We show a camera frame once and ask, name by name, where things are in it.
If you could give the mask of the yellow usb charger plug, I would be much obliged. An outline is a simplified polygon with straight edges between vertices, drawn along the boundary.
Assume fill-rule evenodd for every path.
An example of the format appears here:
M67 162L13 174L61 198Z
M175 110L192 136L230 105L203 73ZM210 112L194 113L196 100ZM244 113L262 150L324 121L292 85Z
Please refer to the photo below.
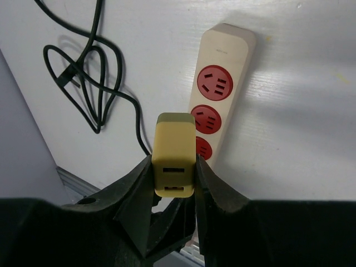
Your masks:
M196 165L193 115L165 112L158 116L151 162L158 196L188 198L193 195Z

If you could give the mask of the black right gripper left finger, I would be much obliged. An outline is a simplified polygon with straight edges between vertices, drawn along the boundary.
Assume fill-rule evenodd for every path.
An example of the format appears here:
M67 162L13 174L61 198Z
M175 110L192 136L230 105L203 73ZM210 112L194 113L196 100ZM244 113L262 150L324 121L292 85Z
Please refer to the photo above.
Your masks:
M60 266L153 266L147 258L153 198L147 156L111 185L63 205Z

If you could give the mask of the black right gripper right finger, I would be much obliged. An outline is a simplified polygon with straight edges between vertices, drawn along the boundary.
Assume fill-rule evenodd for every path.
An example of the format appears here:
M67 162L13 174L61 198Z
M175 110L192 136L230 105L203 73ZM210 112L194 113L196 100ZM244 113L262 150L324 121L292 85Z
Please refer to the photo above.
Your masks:
M200 252L206 266L254 266L260 234L251 201L219 178L198 156L195 204Z

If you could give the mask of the beige power strip red sockets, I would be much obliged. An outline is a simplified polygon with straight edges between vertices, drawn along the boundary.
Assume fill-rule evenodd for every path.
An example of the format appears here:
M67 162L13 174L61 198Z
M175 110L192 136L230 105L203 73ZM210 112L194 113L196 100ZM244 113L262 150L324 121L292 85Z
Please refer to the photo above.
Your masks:
M196 123L196 152L210 167L219 158L255 46L252 31L226 23L202 35L189 112Z

